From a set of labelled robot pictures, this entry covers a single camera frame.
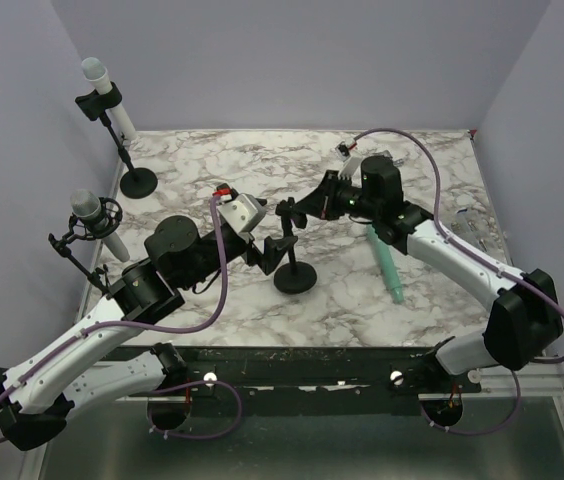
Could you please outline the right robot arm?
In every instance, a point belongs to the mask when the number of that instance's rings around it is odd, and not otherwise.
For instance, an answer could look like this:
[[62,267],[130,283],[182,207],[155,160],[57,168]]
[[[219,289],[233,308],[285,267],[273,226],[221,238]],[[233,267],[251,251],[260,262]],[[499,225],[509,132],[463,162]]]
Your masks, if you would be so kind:
[[294,209],[325,221],[344,215],[370,221],[381,241],[435,268],[487,310],[484,330],[435,347],[433,360],[421,370],[433,391],[447,390],[458,375],[477,368],[518,371],[563,333],[554,282],[546,272],[524,273],[462,239],[445,238],[430,212],[405,200],[401,173],[385,156],[362,161],[359,186],[327,171]]

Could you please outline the mint green microphone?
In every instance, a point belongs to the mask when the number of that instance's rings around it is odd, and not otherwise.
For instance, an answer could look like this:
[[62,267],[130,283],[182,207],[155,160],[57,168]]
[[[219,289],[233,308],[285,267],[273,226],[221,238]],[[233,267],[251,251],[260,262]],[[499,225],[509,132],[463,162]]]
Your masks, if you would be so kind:
[[380,268],[386,289],[395,304],[402,304],[404,302],[403,286],[389,246],[378,237],[371,225],[366,226],[366,237]]

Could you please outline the grey silver microphone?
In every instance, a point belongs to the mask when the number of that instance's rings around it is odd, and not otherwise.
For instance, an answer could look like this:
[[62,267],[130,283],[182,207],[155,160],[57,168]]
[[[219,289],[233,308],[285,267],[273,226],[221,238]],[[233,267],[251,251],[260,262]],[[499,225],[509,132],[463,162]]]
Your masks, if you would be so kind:
[[102,240],[110,253],[121,262],[128,262],[130,254],[116,233],[119,222],[109,215],[105,201],[87,189],[78,189],[71,194],[73,214],[82,222],[87,231]]

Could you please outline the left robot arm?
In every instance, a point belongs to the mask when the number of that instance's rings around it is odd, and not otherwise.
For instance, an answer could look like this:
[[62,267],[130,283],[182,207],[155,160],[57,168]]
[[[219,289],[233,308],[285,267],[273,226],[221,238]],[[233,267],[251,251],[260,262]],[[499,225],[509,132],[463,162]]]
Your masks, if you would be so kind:
[[[135,360],[98,369],[96,363],[144,331],[191,334],[210,327],[228,297],[228,264],[241,258],[271,274],[297,241],[268,237],[262,249],[252,230],[266,211],[251,195],[217,191],[210,201],[213,229],[205,236],[188,217],[163,220],[145,241],[147,258],[126,268],[120,279],[78,323],[39,353],[11,368],[0,368],[0,443],[21,451],[55,438],[90,407],[157,390],[176,393],[186,366],[170,344],[157,344]],[[193,327],[160,326],[183,306],[182,291],[214,273],[221,276],[216,309]]]

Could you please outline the black round-base microphone stand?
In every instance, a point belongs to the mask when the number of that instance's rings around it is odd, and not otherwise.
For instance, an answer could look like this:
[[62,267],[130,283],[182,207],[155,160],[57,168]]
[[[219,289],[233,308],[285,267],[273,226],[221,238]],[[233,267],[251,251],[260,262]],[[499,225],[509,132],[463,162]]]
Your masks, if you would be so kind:
[[[284,237],[293,235],[291,214],[294,212],[295,200],[289,197],[281,201],[275,213],[280,217]],[[298,261],[294,248],[288,253],[288,262],[280,266],[273,278],[274,286],[278,291],[287,295],[297,295],[309,291],[317,281],[317,272],[312,265]]]

